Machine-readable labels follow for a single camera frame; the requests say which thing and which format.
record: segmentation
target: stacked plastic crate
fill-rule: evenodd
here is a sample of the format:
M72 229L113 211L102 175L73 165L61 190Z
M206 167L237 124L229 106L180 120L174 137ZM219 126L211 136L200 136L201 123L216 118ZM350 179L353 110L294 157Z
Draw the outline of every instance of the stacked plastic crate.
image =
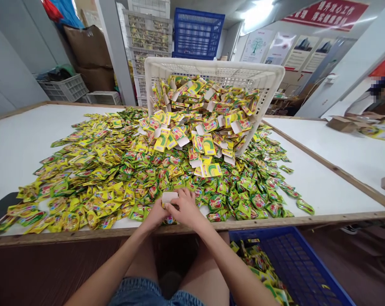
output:
M225 15L176 8L173 57L214 60Z
M173 21L170 0L128 0L123 10L130 59L133 65L139 106L147 107L144 60L147 57L171 57Z

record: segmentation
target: hand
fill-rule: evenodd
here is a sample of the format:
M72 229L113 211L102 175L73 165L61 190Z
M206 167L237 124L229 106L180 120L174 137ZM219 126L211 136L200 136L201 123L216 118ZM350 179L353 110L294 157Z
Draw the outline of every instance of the hand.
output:
M161 198L154 202L153 207L143 224L146 224L150 230L159 227L163 220L169 215L169 212L161 206Z
M187 225L194 231L197 231L203 223L209 222L195 204L195 193L190 192L187 188L175 191L178 193L178 198L171 200L171 203L178 205L179 210L169 203L166 203L166 210L176 221Z

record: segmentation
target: wall poster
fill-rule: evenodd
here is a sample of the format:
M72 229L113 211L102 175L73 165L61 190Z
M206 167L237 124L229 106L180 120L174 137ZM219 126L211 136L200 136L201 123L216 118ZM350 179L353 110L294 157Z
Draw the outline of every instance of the wall poster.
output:
M320 37L316 36L300 35L284 64L285 69L299 71L319 39Z
M282 21L349 32L367 8L368 4L353 1L320 1L283 18Z
M302 72L313 73L326 57L327 53L330 52L335 42L336 39L323 38Z
M273 31L259 29L249 34L241 57L241 62L260 63L266 46L272 40Z
M295 34L277 32L266 55L265 64L281 65L285 60L296 38Z

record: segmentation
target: red banner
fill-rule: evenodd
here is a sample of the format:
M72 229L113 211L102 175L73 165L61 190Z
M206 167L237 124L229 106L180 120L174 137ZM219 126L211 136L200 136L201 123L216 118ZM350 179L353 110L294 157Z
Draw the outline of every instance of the red banner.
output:
M321 1L282 20L349 32L367 7L368 4L346 0Z

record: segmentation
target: blue plastic crate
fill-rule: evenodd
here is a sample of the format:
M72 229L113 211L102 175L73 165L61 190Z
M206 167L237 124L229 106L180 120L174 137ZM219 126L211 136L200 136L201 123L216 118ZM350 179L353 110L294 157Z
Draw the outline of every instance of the blue plastic crate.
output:
M196 56L217 55L225 15L176 8L174 52Z
M172 58L188 58L191 60L214 60L213 57L207 57L202 55L191 55L191 54L181 54L173 52L171 55Z
M355 306L295 227L229 232L231 241L259 238L275 272L300 306Z

